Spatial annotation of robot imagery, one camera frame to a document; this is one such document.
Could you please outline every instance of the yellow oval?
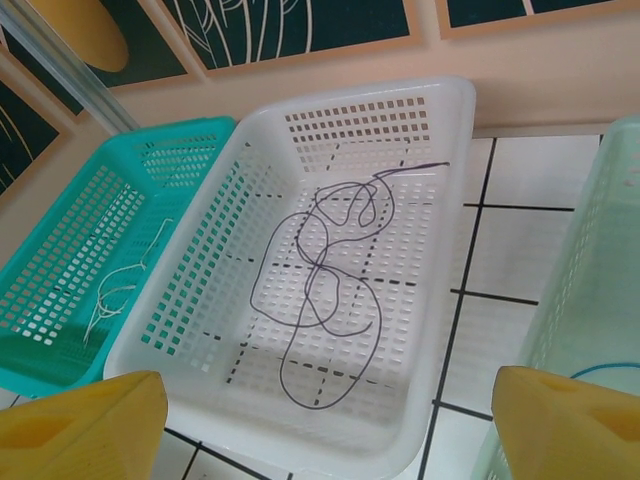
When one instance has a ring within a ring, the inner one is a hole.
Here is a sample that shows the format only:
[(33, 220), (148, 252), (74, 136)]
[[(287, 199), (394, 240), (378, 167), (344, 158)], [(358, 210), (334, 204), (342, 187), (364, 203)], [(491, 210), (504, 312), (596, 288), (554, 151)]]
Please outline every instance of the yellow oval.
[(100, 0), (30, 3), (83, 62), (106, 72), (119, 72), (127, 66), (127, 41)]

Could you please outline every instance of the metal pole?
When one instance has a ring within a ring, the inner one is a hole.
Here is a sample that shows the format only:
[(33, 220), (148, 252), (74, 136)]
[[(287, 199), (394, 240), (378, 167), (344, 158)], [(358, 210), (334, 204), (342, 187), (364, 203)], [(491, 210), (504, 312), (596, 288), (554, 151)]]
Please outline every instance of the metal pole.
[(0, 1), (0, 23), (109, 133), (139, 128), (91, 69), (26, 0)]

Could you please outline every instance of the blue wire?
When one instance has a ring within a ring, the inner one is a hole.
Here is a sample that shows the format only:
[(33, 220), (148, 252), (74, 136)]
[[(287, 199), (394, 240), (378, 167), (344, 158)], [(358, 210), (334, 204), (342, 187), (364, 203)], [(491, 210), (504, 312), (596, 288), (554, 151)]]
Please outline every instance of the blue wire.
[(595, 372), (596, 370), (606, 370), (609, 368), (640, 368), (640, 363), (635, 362), (621, 362), (621, 363), (603, 363), (601, 365), (594, 365), (593, 367), (580, 370), (578, 373), (574, 373), (570, 378), (579, 378), (587, 373)]

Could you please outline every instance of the white tile floor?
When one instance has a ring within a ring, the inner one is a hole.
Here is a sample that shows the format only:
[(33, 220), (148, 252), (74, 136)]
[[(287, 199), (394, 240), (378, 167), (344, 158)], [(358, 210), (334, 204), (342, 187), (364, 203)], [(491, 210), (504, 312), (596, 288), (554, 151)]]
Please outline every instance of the white tile floor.
[[(595, 135), (473, 141), (441, 388), (414, 462), (396, 480), (468, 480), (490, 425), (493, 379), (515, 360), (598, 148)], [(20, 404), (0, 390), (0, 408)], [(152, 480), (320, 480), (225, 458), (165, 433)]]

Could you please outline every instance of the yellow plastic block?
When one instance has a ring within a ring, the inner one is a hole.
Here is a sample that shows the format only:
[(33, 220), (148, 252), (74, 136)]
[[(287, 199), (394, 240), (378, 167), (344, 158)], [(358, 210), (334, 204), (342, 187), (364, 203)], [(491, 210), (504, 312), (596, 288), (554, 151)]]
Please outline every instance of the yellow plastic block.
[(0, 480), (148, 479), (166, 418), (153, 372), (2, 411)]
[(515, 480), (640, 479), (640, 397), (503, 367), (492, 410)]

